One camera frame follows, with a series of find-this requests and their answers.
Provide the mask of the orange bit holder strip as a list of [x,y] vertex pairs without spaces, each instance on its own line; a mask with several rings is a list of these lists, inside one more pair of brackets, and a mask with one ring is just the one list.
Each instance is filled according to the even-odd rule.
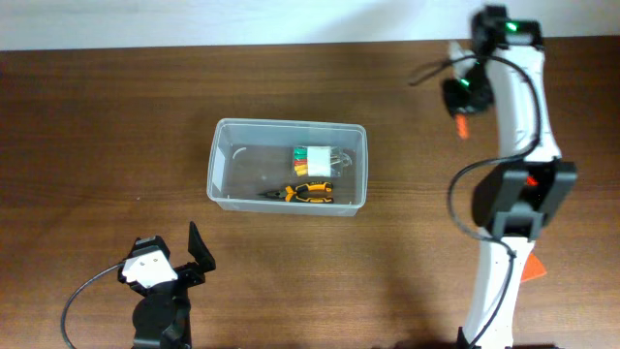
[[454,117],[455,125],[456,125],[456,133],[457,136],[466,141],[470,138],[469,127],[468,127],[468,118],[464,114],[457,114]]

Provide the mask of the orange black long-nose pliers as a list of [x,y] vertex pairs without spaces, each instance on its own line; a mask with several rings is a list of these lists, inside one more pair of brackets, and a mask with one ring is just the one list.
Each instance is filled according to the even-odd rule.
[[287,203],[333,204],[333,184],[328,181],[314,181],[289,185],[284,189],[261,193],[261,197]]

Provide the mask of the screwdriver set clear pack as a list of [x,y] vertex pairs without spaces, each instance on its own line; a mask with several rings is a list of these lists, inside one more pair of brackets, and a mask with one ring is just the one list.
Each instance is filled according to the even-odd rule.
[[338,146],[297,146],[293,150],[293,172],[298,177],[340,177],[353,164]]

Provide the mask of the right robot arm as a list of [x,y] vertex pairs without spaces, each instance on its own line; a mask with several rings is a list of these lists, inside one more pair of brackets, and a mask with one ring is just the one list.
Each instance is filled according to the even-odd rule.
[[543,275],[533,249],[573,189],[577,170],[554,139],[543,90],[544,44],[534,20],[510,18],[486,5],[471,21],[472,43],[453,43],[442,83],[449,114],[465,131],[467,116],[494,107],[499,154],[475,187],[466,234],[480,243],[473,300],[458,330],[459,348],[511,348],[512,320],[522,282]]

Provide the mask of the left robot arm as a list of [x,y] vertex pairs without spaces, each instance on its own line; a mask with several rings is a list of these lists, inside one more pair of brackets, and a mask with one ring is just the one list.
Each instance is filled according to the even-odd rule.
[[132,322],[137,349],[187,349],[193,346],[188,290],[202,285],[216,262],[197,225],[189,223],[188,252],[192,262],[174,267],[160,236],[137,238],[121,263],[117,279],[141,295]]

